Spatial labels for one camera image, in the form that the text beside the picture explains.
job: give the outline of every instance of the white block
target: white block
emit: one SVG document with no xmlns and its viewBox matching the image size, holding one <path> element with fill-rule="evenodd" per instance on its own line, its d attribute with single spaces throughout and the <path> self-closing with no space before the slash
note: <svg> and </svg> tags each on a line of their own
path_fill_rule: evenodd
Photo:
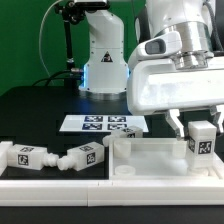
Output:
<svg viewBox="0 0 224 224">
<path fill-rule="evenodd" d="M 186 160 L 191 168 L 213 165 L 216 127 L 208 121 L 189 122 L 188 148 Z"/>
<path fill-rule="evenodd" d="M 96 142 L 72 148 L 67 156 L 57 161 L 60 170 L 75 169 L 76 171 L 93 166 L 104 161 L 104 146 Z"/>
<path fill-rule="evenodd" d="M 115 138 L 142 138 L 143 137 L 143 129 L 137 126 L 130 126 L 123 129 L 116 129 L 111 131 L 110 135 L 107 135 L 103 138 L 103 145 L 105 147 L 109 146 L 110 140 Z"/>
<path fill-rule="evenodd" d="M 14 145 L 7 153 L 8 166 L 41 170 L 44 166 L 56 166 L 58 155 L 47 153 L 47 148 Z"/>
<path fill-rule="evenodd" d="M 0 176 L 7 167 L 7 150 L 13 146 L 12 142 L 0 143 Z"/>
<path fill-rule="evenodd" d="M 0 206 L 88 206 L 95 181 L 1 180 Z"/>
</svg>

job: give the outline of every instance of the white container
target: white container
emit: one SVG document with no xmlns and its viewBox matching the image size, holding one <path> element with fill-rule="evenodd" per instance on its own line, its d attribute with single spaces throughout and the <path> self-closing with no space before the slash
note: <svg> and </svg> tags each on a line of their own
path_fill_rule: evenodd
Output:
<svg viewBox="0 0 224 224">
<path fill-rule="evenodd" d="M 190 177 L 188 163 L 183 156 L 187 148 L 186 141 L 177 141 L 172 138 L 128 139 L 131 144 L 131 154 L 128 158 L 121 158 L 115 154 L 116 145 L 119 143 L 116 142 L 117 140 L 111 141 L 109 146 L 109 177 L 111 180 L 188 179 Z M 125 177 L 117 175 L 116 169 L 121 166 L 134 168 L 135 175 Z"/>
<path fill-rule="evenodd" d="M 7 167 L 7 150 L 13 146 L 12 142 L 0 143 L 0 176 Z"/>
<path fill-rule="evenodd" d="M 58 155 L 48 153 L 47 148 L 14 145 L 8 149 L 8 166 L 41 170 L 44 166 L 56 166 Z"/>
<path fill-rule="evenodd" d="M 104 146 L 96 142 L 72 148 L 57 161 L 60 170 L 75 169 L 76 171 L 104 161 Z"/>
<path fill-rule="evenodd" d="M 123 129 L 117 129 L 111 131 L 110 135 L 107 135 L 103 138 L 103 145 L 105 147 L 109 146 L 111 139 L 115 138 L 142 138 L 143 130 L 137 126 L 130 126 Z"/>
</svg>

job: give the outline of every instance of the black cable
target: black cable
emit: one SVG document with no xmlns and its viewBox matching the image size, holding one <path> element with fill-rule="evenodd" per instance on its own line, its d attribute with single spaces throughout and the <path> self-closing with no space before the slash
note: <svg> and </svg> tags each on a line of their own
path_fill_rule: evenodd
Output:
<svg viewBox="0 0 224 224">
<path fill-rule="evenodd" d="M 66 78 L 66 77 L 64 77 L 64 78 L 53 78 L 50 81 L 53 81 L 53 80 L 62 80 L 62 79 L 64 80 L 64 79 L 68 79 L 68 78 Z M 33 83 L 32 86 L 36 86 L 38 83 L 44 82 L 44 81 L 48 81 L 48 80 L 49 80 L 49 78 L 40 79 L 40 80 L 36 81 L 35 83 Z"/>
<path fill-rule="evenodd" d="M 70 21 L 69 21 L 69 15 L 67 13 L 62 13 L 62 15 L 64 20 L 64 30 L 65 30 L 67 69 L 71 69 L 71 68 L 75 68 L 75 62 L 74 62 L 73 51 L 72 51 L 72 37 L 71 37 Z"/>
<path fill-rule="evenodd" d="M 213 32 L 214 32 L 214 38 L 215 38 L 215 42 L 216 42 L 216 46 L 218 48 L 219 51 L 223 51 L 223 47 L 219 38 L 219 34 L 218 34 L 218 29 L 217 29 L 217 25 L 216 25 L 216 21 L 215 21 L 215 14 L 213 12 L 212 6 L 209 3 L 208 0 L 206 0 L 204 2 L 204 5 L 207 6 L 210 17 L 211 17 L 211 22 L 212 22 L 212 28 L 213 28 Z"/>
<path fill-rule="evenodd" d="M 60 72 L 56 72 L 55 74 L 53 74 L 52 76 L 50 76 L 47 80 L 47 82 L 45 83 L 45 86 L 48 86 L 49 83 L 52 81 L 52 79 L 56 78 L 57 76 L 61 75 L 61 74 L 66 74 L 66 73 L 71 73 L 71 70 L 63 70 Z"/>
</svg>

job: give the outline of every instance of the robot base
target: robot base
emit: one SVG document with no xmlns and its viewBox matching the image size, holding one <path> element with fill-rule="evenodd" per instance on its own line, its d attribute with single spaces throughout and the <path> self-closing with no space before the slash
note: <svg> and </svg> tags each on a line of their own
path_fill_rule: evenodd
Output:
<svg viewBox="0 0 224 224">
<path fill-rule="evenodd" d="M 120 93 L 94 93 L 90 91 L 79 90 L 81 97 L 87 97 L 94 100 L 120 100 L 126 99 L 126 91 Z"/>
</svg>

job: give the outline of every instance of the white platform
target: white platform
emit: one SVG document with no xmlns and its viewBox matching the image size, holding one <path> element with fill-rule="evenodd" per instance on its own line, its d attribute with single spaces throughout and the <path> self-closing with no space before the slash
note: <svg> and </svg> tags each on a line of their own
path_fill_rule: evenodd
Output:
<svg viewBox="0 0 224 224">
<path fill-rule="evenodd" d="M 172 156 L 175 139 L 130 139 L 130 159 L 113 158 L 110 179 L 93 181 L 0 181 L 0 206 L 111 206 L 224 204 L 224 164 L 215 156 L 209 176 L 187 175 L 184 159 Z M 119 177 L 118 165 L 131 165 L 136 175 Z"/>
</svg>

